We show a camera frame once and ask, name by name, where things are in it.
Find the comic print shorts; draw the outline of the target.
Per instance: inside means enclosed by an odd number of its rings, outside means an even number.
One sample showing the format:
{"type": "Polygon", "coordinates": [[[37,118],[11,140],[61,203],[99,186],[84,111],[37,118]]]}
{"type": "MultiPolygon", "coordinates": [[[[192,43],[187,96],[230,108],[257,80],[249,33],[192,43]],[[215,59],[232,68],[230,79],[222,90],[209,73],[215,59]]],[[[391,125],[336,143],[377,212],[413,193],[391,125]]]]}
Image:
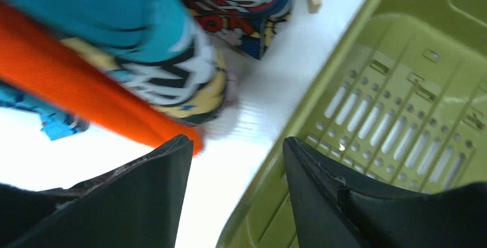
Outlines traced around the comic print shorts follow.
{"type": "Polygon", "coordinates": [[[218,116],[234,77],[212,37],[260,59],[292,0],[2,0],[151,107],[190,126],[218,116]]]}

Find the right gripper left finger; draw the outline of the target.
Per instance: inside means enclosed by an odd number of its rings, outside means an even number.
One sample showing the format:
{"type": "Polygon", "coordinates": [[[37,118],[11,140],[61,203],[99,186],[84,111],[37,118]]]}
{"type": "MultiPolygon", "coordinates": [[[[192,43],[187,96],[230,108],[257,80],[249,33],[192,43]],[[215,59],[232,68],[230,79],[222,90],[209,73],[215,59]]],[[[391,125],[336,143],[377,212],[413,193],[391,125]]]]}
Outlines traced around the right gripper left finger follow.
{"type": "Polygon", "coordinates": [[[1,185],[2,247],[174,247],[194,143],[180,134],[71,188],[1,185]]]}

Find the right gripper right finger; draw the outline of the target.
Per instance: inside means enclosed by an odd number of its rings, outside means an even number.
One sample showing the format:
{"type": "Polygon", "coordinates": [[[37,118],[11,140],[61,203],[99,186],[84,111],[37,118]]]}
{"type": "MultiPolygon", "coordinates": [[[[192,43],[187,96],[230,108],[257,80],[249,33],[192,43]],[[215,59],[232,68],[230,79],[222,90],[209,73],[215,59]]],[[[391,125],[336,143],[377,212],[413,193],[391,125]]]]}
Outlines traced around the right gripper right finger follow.
{"type": "Polygon", "coordinates": [[[423,194],[371,179],[296,137],[283,142],[300,247],[485,247],[486,184],[423,194]]]}

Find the orange shorts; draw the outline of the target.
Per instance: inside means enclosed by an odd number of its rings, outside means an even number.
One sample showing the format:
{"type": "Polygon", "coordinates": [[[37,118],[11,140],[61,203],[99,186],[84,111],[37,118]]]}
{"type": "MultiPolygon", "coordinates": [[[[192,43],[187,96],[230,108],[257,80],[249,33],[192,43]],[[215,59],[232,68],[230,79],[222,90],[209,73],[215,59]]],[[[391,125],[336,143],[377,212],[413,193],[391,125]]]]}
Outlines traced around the orange shorts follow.
{"type": "Polygon", "coordinates": [[[152,109],[34,21],[1,3],[1,79],[132,141],[156,148],[178,134],[199,153],[193,128],[152,109]]]}

